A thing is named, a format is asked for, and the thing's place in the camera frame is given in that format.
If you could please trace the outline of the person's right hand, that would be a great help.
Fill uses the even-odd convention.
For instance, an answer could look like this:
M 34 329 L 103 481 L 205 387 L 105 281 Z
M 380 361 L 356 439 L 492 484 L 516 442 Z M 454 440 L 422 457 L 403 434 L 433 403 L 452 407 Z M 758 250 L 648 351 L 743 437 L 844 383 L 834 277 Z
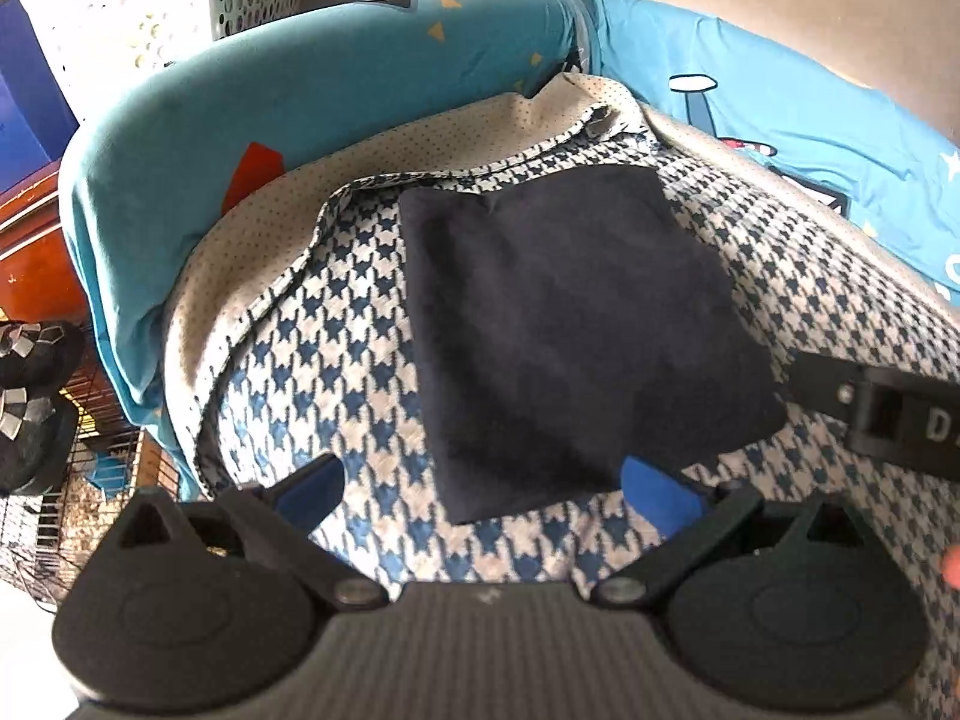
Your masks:
M 940 559 L 940 575 L 954 590 L 960 590 L 960 544 L 952 544 Z

